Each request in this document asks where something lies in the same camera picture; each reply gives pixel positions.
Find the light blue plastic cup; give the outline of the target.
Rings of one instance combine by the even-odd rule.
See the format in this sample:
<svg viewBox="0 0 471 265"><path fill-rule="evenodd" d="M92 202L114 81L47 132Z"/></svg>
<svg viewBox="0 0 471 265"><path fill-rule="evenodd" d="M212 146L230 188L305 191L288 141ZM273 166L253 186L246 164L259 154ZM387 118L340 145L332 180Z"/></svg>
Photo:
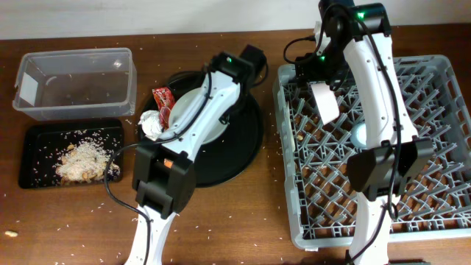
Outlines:
<svg viewBox="0 0 471 265"><path fill-rule="evenodd" d="M351 130L350 141L353 146L359 149L366 149L366 125L365 123L356 124Z"/></svg>

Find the grey round plate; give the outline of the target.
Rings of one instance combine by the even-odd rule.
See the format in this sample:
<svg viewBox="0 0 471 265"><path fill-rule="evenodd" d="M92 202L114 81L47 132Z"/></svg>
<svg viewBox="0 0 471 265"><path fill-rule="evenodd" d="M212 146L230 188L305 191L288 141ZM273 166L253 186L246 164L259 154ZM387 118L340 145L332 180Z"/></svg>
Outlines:
<svg viewBox="0 0 471 265"><path fill-rule="evenodd" d="M174 123L179 119L179 117L184 113L187 106L194 101L194 98L199 93L200 88L193 89L183 96L181 96L175 103L174 107L171 109L169 116L169 125L173 126ZM213 126L212 130L209 132L206 139L203 141L203 144L209 144L211 141L216 140L224 131L227 129L226 124L222 124L220 121Z"/></svg>

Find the red snack wrapper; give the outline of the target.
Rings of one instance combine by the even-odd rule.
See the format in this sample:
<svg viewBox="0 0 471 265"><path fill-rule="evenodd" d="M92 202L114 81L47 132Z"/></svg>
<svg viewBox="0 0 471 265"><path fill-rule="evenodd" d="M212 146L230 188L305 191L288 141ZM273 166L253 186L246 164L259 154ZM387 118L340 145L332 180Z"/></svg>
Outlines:
<svg viewBox="0 0 471 265"><path fill-rule="evenodd" d="M152 94L160 115L160 123L166 130L169 128L169 116L174 107L175 100L171 90L167 87L154 88Z"/></svg>

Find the white tissue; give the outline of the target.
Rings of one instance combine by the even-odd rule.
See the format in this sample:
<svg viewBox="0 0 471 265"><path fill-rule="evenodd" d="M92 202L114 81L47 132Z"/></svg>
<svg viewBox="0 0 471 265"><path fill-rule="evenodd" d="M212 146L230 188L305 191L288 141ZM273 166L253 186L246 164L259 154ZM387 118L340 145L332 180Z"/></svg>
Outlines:
<svg viewBox="0 0 471 265"><path fill-rule="evenodd" d="M152 141L156 141L163 132L163 123L158 110L144 111L138 124L141 125L145 136Z"/></svg>

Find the rice and food waste pile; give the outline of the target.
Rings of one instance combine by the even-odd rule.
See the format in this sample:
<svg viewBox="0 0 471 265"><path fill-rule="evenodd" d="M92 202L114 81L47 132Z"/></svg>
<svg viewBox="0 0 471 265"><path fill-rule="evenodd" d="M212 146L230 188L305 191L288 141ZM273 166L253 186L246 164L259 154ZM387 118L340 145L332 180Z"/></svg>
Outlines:
<svg viewBox="0 0 471 265"><path fill-rule="evenodd" d="M105 178L110 154L94 142L69 144L60 156L55 174L61 183L91 183Z"/></svg>

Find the orange carrot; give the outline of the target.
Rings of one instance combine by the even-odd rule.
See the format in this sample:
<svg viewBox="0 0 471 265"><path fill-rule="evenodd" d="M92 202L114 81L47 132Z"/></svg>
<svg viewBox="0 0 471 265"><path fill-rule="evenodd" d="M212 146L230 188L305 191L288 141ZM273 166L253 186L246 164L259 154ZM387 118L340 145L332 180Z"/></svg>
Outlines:
<svg viewBox="0 0 471 265"><path fill-rule="evenodd" d="M164 160L164 166L171 168L173 165L173 162L171 160L165 159Z"/></svg>

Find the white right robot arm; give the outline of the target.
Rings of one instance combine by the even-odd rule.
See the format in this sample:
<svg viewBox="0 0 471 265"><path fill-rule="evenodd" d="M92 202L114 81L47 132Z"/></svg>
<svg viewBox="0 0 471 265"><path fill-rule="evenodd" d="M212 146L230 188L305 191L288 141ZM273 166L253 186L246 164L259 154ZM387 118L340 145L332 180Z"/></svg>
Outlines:
<svg viewBox="0 0 471 265"><path fill-rule="evenodd" d="M357 214L347 264L388 264L389 230L397 204L433 156L432 141L420 138L406 110L392 57L392 28L381 3L319 3L321 27L310 37L313 52L293 60L296 79L313 84L323 123L335 119L334 98L321 100L340 70L355 80L366 127L366 149L347 160L357 194Z"/></svg>

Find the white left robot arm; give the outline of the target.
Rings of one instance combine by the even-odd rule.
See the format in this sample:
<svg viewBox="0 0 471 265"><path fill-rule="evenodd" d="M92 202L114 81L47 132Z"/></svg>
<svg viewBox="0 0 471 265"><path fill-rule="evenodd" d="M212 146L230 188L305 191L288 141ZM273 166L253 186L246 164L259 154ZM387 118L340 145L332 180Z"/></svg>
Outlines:
<svg viewBox="0 0 471 265"><path fill-rule="evenodd" d="M222 116L245 106L266 63L263 51L251 45L237 57L216 55L178 120L156 140L136 145L132 187L138 224L127 264L161 264L171 223L196 188L194 161L200 147Z"/></svg>

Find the grey dishwasher rack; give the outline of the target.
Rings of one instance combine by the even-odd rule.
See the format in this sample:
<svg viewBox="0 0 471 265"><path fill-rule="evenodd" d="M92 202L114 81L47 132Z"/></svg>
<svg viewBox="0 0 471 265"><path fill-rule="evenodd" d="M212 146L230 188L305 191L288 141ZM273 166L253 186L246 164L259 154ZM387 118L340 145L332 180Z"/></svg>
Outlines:
<svg viewBox="0 0 471 265"><path fill-rule="evenodd" d="M434 154L399 201L390 239L468 237L470 115L450 61L442 55L397 57L394 67L406 110L419 136L432 140ZM306 251L349 245L356 195L346 165L358 153L351 130L364 121L354 81L337 90L340 114L329 124L317 116L311 89L296 83L292 65L279 67L273 96L293 244Z"/></svg>

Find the round black tray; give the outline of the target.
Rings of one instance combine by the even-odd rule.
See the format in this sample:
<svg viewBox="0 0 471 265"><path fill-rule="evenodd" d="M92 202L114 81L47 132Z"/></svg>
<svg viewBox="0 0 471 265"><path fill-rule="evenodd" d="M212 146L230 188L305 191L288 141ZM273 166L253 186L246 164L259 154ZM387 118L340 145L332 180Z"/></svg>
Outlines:
<svg viewBox="0 0 471 265"><path fill-rule="evenodd" d="M175 99L196 92L202 84L199 71L182 71L165 82ZM263 141L263 118L255 97L249 94L244 109L233 113L225 131L201 145L194 162L196 187L208 188L233 179L257 156Z"/></svg>

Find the clear plastic bin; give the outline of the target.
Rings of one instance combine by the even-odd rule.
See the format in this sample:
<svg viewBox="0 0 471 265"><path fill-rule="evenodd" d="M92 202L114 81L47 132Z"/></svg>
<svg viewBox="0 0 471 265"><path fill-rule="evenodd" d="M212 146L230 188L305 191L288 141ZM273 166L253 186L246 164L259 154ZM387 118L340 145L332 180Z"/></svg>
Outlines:
<svg viewBox="0 0 471 265"><path fill-rule="evenodd" d="M128 48L25 54L12 106L37 121L132 116L137 71Z"/></svg>

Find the black rectangular tray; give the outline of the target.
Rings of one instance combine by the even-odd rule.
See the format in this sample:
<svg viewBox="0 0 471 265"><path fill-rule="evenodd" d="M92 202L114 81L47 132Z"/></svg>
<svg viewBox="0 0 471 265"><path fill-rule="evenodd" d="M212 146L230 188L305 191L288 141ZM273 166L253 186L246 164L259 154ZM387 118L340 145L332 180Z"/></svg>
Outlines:
<svg viewBox="0 0 471 265"><path fill-rule="evenodd" d="M60 156L70 144L94 142L108 154L124 145L124 129L118 119L93 119L30 127L24 138L18 185L20 188L64 186L55 173Z"/></svg>

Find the peanut on table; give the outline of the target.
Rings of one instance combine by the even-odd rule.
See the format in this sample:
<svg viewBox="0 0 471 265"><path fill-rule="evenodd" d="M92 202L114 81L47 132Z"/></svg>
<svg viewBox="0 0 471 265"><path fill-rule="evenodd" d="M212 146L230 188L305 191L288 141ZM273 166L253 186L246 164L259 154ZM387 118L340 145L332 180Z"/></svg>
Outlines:
<svg viewBox="0 0 471 265"><path fill-rule="evenodd" d="M4 232L4 234L5 234L6 236L9 236L9 237L16 237L16 236L18 235L17 232L12 231L12 230L7 230L7 231Z"/></svg>

